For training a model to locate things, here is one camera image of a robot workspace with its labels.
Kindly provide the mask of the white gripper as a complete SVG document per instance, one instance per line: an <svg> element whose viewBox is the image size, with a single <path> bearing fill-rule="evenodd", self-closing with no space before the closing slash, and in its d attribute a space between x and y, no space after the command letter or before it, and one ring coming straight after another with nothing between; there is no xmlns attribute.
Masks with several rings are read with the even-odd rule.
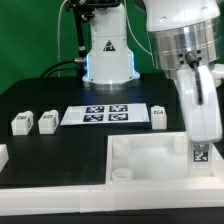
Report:
<svg viewBox="0 0 224 224"><path fill-rule="evenodd" d="M222 122L213 77L206 65L198 68L201 83L202 103L198 101L195 72L181 69L176 73L176 88L179 93L183 120L188 138L196 152L208 152L207 143L222 138Z"/></svg>

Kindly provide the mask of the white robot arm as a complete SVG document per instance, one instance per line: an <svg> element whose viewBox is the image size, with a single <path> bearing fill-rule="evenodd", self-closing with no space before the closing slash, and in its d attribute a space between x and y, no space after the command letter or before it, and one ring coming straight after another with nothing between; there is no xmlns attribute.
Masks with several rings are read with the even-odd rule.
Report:
<svg viewBox="0 0 224 224"><path fill-rule="evenodd" d="M222 124L209 64L219 56L220 11L216 0L140 0L146 12L150 54L177 88L189 146L206 152L222 138ZM124 6L119 0L86 0L92 48L86 86L121 88L139 74L127 47Z"/></svg>

